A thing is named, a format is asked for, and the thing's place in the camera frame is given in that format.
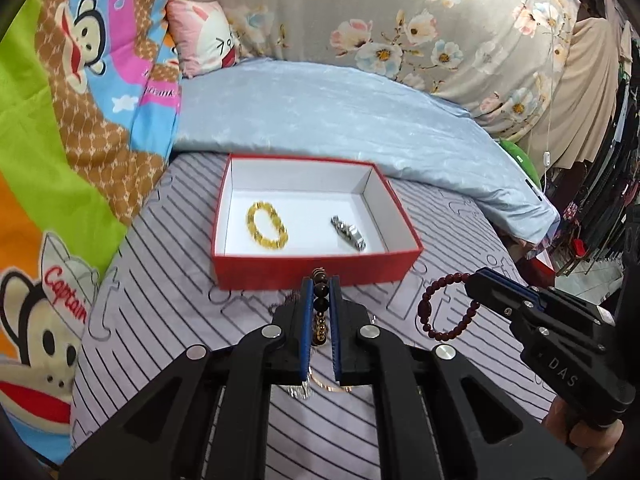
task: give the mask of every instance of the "tile floor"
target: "tile floor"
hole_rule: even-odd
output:
[[[556,277],[556,287],[594,304],[600,304],[609,291],[609,285],[622,277],[619,262],[581,262],[569,276]]]

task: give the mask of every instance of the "finger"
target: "finger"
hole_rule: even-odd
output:
[[[624,428],[621,420],[614,422],[606,431],[594,430],[580,422],[572,429],[569,440],[577,447],[595,447],[602,451],[618,443]]]
[[[567,440],[568,430],[565,423],[567,403],[556,397],[549,408],[549,413],[542,421],[542,425],[563,444]]]
[[[591,475],[595,473],[600,466],[605,463],[607,458],[611,456],[614,449],[613,447],[609,449],[598,449],[596,447],[588,449],[582,456],[582,463],[587,470],[587,474]]]

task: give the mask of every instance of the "colorful blanket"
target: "colorful blanket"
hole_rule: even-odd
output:
[[[0,402],[55,461],[98,284],[177,126],[166,1],[27,0],[0,43]]]

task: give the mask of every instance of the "silver bolt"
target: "silver bolt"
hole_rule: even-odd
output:
[[[205,355],[207,355],[207,349],[202,345],[193,345],[187,349],[187,357],[192,361],[202,359]]]
[[[436,355],[445,361],[451,361],[456,356],[456,349],[450,345],[436,346]]]
[[[282,334],[282,329],[277,325],[267,325],[262,328],[262,335],[268,339],[277,338],[280,334]]]
[[[380,329],[375,325],[365,325],[360,327],[360,335],[367,339],[375,339],[380,335]]]

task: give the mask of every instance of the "open box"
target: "open box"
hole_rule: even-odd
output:
[[[276,209],[289,240],[262,247],[247,227],[255,202]],[[366,248],[358,252],[331,223],[354,224]],[[261,234],[277,239],[265,211],[255,214]],[[211,253],[223,290],[298,288],[313,269],[340,276],[342,285],[402,280],[422,252],[386,178],[367,162],[289,156],[230,155],[220,186]]]

